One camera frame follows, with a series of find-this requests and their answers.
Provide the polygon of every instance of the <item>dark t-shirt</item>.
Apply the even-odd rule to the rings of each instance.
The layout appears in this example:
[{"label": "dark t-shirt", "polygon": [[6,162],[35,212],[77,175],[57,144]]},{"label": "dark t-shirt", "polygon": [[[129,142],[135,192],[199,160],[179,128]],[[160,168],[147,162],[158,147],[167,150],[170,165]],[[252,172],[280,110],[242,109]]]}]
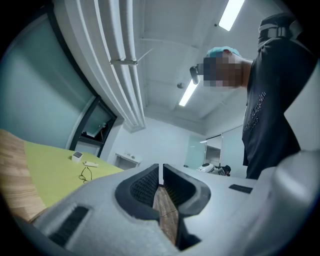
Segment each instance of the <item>dark t-shirt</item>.
[{"label": "dark t-shirt", "polygon": [[248,179],[258,179],[265,168],[300,150],[284,112],[308,81],[316,62],[306,49],[285,38],[266,43],[253,61],[242,131]]}]

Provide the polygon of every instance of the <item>ceiling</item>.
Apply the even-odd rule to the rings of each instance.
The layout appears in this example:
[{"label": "ceiling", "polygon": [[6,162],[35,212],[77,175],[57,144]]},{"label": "ceiling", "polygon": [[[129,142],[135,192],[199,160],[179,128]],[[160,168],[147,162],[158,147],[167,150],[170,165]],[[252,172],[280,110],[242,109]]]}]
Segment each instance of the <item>ceiling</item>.
[{"label": "ceiling", "polygon": [[138,63],[144,112],[159,119],[179,120],[203,126],[218,106],[227,105],[234,90],[217,91],[200,82],[185,107],[179,102],[191,80],[189,68],[200,63],[213,47],[236,48],[247,59],[257,52],[262,19],[274,14],[275,6],[262,0],[245,0],[230,31],[219,26],[228,0],[133,1],[136,57],[151,50]]}]

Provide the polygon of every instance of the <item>ceiling light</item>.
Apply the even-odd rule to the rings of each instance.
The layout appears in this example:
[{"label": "ceiling light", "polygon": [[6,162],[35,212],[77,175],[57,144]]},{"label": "ceiling light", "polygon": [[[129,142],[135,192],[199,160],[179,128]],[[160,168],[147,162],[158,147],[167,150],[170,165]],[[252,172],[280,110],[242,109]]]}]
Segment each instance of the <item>ceiling light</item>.
[{"label": "ceiling light", "polygon": [[194,93],[195,89],[197,88],[199,83],[194,84],[193,80],[191,79],[187,89],[184,92],[184,95],[182,97],[182,99],[180,100],[179,105],[180,106],[185,106],[188,102],[188,100],[190,99],[191,95]]},{"label": "ceiling light", "polygon": [[229,0],[223,12],[219,26],[230,31],[245,0]]}]

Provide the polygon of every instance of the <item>blue surgical cap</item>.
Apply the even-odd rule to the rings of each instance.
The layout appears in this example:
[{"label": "blue surgical cap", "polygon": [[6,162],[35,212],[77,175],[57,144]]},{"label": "blue surgical cap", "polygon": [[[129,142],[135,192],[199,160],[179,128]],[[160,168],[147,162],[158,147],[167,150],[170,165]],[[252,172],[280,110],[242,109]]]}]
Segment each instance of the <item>blue surgical cap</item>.
[{"label": "blue surgical cap", "polygon": [[217,56],[217,53],[222,53],[224,50],[229,50],[230,52],[242,57],[240,55],[240,53],[236,49],[233,49],[233,48],[231,48],[229,46],[214,47],[214,48],[212,48],[211,50],[208,51],[206,56],[210,57],[210,58],[215,58]]}]

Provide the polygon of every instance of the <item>cable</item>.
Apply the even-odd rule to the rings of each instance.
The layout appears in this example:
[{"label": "cable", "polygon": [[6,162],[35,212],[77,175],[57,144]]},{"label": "cable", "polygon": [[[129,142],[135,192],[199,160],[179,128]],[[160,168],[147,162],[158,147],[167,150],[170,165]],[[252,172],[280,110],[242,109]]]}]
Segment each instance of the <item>cable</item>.
[{"label": "cable", "polygon": [[164,216],[168,215],[169,213],[173,213],[173,212],[176,212],[176,211],[177,211],[177,210],[169,211],[169,212],[167,212],[165,215],[160,216],[160,218],[162,218],[162,217],[164,217]]}]

